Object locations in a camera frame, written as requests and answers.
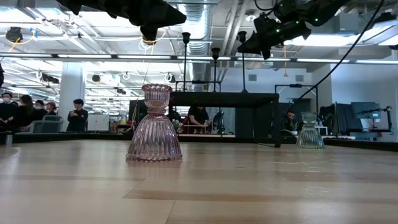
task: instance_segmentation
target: ribbed glass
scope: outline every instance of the ribbed glass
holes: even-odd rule
[[[315,128],[317,122],[317,114],[312,112],[301,113],[303,118],[303,129],[298,135],[296,146],[302,149],[323,149],[325,144],[323,143],[322,136],[319,131]]]
[[[164,115],[172,88],[147,84],[142,87],[148,115],[139,123],[130,143],[127,159],[155,162],[182,158],[180,143],[172,122]]]

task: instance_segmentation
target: ceiling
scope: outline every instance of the ceiling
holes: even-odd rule
[[[111,18],[105,12],[99,12],[84,7],[79,16],[73,15],[70,11],[66,11],[64,7],[60,7],[55,0],[19,0],[24,7],[17,7],[15,1],[2,1],[0,6],[0,52],[8,52],[13,47],[13,43],[8,42],[5,33],[12,26],[22,28],[24,40],[22,45],[15,45],[12,48],[14,53],[46,53],[46,54],[154,54],[154,55],[183,55],[184,44],[182,42],[182,32],[186,29],[195,31],[193,27],[187,26],[170,26],[164,27],[158,31],[159,41],[152,48],[145,45],[141,39],[141,32],[138,27],[134,27],[127,19],[118,17]],[[169,1],[171,5],[176,7],[176,2]],[[217,1],[207,0],[200,1],[210,3],[211,7],[209,15],[209,34],[205,39],[200,40],[201,43],[207,43],[208,49],[213,47],[222,48],[226,32],[228,30],[229,21],[232,20],[232,30],[227,38],[227,48],[225,55],[228,55],[228,49],[231,49],[230,55],[236,55],[236,48],[240,42],[235,41],[233,31],[246,31],[247,37],[255,30],[252,22],[245,20],[246,15],[240,16],[240,13],[252,11],[258,16],[260,11],[255,7],[254,1],[248,1],[243,7],[243,0],[238,1],[236,14],[232,15],[235,1]],[[367,19],[371,17],[371,13],[379,1],[351,1],[342,7],[340,13],[355,14],[361,13],[359,18],[359,30],[362,29]],[[271,7],[273,1],[259,0],[261,7]],[[396,3],[394,1],[386,1],[383,10],[395,10]],[[37,33],[37,38],[32,36],[32,30]],[[397,35],[398,27],[389,26],[382,30],[369,31],[366,38],[361,39],[360,46],[351,54],[351,58],[385,58],[391,51],[388,46],[379,46],[378,44]],[[325,47],[321,46],[302,46],[302,45],[286,45],[285,49],[274,47],[271,50],[273,57],[302,57],[302,58],[340,58],[345,49],[355,40],[356,34],[346,35],[351,38],[345,46]],[[183,63],[181,61],[172,62],[107,62],[99,60],[97,62],[84,62],[85,70],[88,72],[88,83],[86,99],[88,107],[102,111],[127,111],[128,100],[136,99],[142,96],[140,87],[144,83],[165,83],[171,86],[175,84],[169,83],[170,75],[176,80],[182,80]],[[38,61],[38,60],[21,60],[15,58],[4,58],[2,61],[3,69],[5,69],[6,80],[9,85],[25,85],[25,86],[47,86],[47,83],[40,81],[41,73],[46,73],[58,78],[60,81],[62,73],[61,61]],[[192,64],[187,69],[189,79],[194,77],[192,74]],[[273,63],[269,68],[279,69],[287,66],[288,68],[307,68],[313,69],[317,65],[310,63]],[[104,79],[95,83],[91,80],[93,75],[101,75]],[[48,97],[49,100],[57,101],[59,97],[59,85],[51,84],[51,88],[26,87],[17,88],[23,94],[29,92],[38,98]],[[113,86],[125,88],[126,95],[116,93]]]

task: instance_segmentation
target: wooden surface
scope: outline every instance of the wooden surface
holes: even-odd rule
[[[182,162],[145,164],[128,145],[0,147],[0,223],[398,223],[394,152],[182,143]]]

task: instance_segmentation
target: black table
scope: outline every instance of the black table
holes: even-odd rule
[[[227,108],[253,109],[253,138],[261,143],[258,130],[261,128],[255,121],[257,109],[272,103],[273,114],[279,114],[279,94],[276,93],[215,93],[215,92],[187,92],[175,91],[170,94],[169,113],[173,106],[208,106]],[[274,130],[280,130],[280,118],[274,116]],[[280,132],[274,133],[275,147],[280,147]]]

